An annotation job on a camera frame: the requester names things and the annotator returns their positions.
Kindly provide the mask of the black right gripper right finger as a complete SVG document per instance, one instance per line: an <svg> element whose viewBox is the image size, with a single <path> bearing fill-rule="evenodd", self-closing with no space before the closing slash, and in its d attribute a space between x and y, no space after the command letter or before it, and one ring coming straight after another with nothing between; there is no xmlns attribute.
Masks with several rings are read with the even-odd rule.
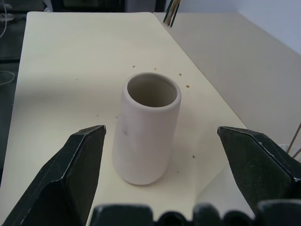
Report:
<svg viewBox="0 0 301 226"><path fill-rule="evenodd" d="M300 199L301 164L263 133L220 126L235 182L253 212L264 200Z"/></svg>

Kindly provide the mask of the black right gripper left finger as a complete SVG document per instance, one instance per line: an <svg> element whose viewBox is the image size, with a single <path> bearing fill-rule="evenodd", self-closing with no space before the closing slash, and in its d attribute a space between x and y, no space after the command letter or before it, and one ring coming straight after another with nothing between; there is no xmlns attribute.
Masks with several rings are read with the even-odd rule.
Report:
<svg viewBox="0 0 301 226"><path fill-rule="evenodd" d="M84 226L95 197L106 127L70 135L39 170L5 226Z"/></svg>

